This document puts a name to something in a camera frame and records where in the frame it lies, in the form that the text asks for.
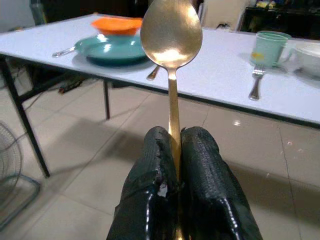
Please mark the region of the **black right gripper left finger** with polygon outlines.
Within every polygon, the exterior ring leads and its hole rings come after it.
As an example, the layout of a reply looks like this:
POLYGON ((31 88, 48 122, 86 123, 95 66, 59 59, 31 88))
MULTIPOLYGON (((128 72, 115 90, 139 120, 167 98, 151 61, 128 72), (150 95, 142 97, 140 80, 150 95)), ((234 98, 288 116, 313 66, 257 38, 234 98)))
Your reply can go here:
POLYGON ((161 126, 144 137, 140 158, 125 179, 109 240, 172 240, 178 215, 178 181, 171 136, 161 126))

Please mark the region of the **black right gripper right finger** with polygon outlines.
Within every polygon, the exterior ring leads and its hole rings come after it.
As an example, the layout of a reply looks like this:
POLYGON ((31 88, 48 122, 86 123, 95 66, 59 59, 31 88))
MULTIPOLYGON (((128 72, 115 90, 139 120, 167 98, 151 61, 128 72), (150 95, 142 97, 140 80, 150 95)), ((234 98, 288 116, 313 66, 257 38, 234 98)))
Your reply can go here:
POLYGON ((183 232, 191 240, 261 240, 260 229, 236 176, 203 127, 184 128, 183 232))

